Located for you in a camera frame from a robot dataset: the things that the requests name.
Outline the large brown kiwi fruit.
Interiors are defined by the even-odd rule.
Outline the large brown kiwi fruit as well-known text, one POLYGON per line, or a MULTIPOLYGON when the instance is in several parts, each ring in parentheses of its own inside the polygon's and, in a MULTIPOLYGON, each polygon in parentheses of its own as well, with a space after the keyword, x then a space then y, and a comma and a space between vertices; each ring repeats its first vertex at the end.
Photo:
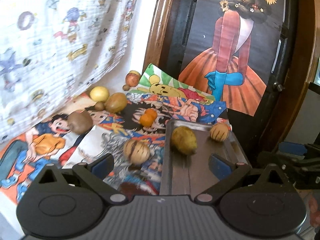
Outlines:
POLYGON ((93 120, 87 111, 75 111, 68 116, 67 124, 73 133, 81 135, 92 129, 93 120))

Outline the small brown round fruit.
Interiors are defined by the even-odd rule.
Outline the small brown round fruit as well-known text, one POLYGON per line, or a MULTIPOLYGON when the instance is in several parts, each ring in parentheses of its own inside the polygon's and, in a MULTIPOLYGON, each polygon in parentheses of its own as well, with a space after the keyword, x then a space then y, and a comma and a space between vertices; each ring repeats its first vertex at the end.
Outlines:
POLYGON ((103 111, 105 109, 105 105, 103 102, 97 102, 95 105, 94 105, 94 109, 96 111, 103 111))

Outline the green yellow mango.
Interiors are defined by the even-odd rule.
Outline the green yellow mango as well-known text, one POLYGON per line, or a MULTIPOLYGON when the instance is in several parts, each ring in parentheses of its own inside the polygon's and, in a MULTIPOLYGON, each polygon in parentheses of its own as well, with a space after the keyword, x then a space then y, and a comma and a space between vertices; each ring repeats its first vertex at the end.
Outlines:
POLYGON ((124 93, 114 93, 104 103, 105 110, 109 113, 121 112, 127 106, 127 97, 124 93))

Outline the orange mandarin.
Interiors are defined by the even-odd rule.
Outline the orange mandarin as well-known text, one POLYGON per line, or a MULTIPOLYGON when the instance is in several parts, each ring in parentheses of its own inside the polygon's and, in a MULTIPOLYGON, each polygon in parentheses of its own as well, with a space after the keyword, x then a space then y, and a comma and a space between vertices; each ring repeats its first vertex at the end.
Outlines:
POLYGON ((157 111, 154 110, 153 108, 146 109, 144 113, 149 115, 150 117, 152 117, 153 120, 156 120, 156 118, 157 118, 157 111))
POLYGON ((139 123, 143 127, 151 127, 154 122, 154 119, 151 115, 149 114, 143 114, 140 116, 139 123))

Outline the yellow lemon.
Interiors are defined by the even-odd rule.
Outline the yellow lemon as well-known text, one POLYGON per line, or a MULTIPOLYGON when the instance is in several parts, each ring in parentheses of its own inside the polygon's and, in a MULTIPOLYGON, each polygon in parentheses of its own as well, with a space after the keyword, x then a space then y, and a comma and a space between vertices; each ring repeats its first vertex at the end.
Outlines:
POLYGON ((90 98, 95 102, 105 102, 110 94, 106 87, 96 86, 89 93, 90 98))

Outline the metal baking tray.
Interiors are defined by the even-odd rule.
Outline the metal baking tray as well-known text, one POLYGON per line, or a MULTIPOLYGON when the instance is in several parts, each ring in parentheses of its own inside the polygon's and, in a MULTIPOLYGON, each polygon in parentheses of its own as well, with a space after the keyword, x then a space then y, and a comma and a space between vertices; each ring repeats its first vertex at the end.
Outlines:
POLYGON ((194 198, 216 184, 219 179, 212 172, 213 169, 209 167, 210 156, 214 153, 233 164, 237 162, 248 163, 233 132, 229 133, 224 142, 215 142, 209 135, 210 129, 210 125, 173 119, 168 121, 160 195, 188 194, 194 198), (189 127, 196 135, 197 150, 194 155, 185 156, 171 148, 171 134, 174 129, 180 126, 189 127))

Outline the green yellow pear on tray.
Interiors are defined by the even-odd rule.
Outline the green yellow pear on tray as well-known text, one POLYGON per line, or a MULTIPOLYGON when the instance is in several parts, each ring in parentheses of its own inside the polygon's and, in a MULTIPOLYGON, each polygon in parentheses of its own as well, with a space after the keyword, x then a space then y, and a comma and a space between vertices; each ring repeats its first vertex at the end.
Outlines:
POLYGON ((183 155, 193 155, 197 150, 196 135, 187 126, 179 126, 173 130, 170 144, 183 155))

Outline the boy orange shirt drawing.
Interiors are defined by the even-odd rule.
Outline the boy orange shirt drawing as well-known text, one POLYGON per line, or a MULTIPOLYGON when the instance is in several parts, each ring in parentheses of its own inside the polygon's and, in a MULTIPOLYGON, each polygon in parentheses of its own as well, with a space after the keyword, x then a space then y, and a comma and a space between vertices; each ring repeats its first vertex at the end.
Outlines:
POLYGON ((85 93, 57 113, 12 139, 1 150, 1 192, 17 204, 30 183, 47 164, 63 167, 85 137, 67 125, 68 116, 84 110, 92 113, 95 102, 85 93))

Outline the yellow apple behind red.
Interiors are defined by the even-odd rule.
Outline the yellow apple behind red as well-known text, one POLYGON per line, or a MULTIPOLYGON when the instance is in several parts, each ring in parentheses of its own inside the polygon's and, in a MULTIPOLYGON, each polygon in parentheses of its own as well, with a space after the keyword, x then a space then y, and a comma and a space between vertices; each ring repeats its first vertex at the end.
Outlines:
POLYGON ((131 71, 129 71, 129 73, 128 74, 134 74, 134 75, 137 75, 137 76, 139 76, 139 78, 141 77, 141 74, 138 72, 138 71, 135 71, 135 70, 131 70, 131 71))

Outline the Winnie the Pooh drawing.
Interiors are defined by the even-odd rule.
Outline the Winnie the Pooh drawing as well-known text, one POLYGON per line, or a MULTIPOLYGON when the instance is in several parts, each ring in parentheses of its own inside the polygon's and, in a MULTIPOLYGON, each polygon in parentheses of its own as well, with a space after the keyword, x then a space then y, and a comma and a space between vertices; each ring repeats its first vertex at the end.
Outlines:
POLYGON ((148 65, 136 89, 151 94, 180 97, 203 102, 212 102, 215 100, 212 95, 176 80, 154 64, 148 65))

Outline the girl orange dress poster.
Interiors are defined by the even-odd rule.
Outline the girl orange dress poster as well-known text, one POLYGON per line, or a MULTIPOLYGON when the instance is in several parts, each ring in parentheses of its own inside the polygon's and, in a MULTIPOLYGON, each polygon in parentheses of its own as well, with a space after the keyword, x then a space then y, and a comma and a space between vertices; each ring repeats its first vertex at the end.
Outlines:
POLYGON ((253 116, 277 55, 284 0, 197 0, 179 81, 253 116))

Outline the white cartoon print cloth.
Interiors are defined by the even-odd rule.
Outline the white cartoon print cloth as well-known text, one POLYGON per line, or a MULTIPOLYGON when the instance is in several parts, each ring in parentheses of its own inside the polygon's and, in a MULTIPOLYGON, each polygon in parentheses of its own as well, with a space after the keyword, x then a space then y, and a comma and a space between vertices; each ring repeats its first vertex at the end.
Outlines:
POLYGON ((119 63, 134 8, 135 0, 1 0, 1 142, 119 63))

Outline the brown wooden door frame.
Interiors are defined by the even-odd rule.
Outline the brown wooden door frame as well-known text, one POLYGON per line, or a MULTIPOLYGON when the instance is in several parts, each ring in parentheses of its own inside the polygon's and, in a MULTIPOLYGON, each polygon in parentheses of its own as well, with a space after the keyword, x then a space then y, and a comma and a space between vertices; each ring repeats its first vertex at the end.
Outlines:
POLYGON ((166 65, 181 0, 157 0, 149 31, 143 70, 166 65))

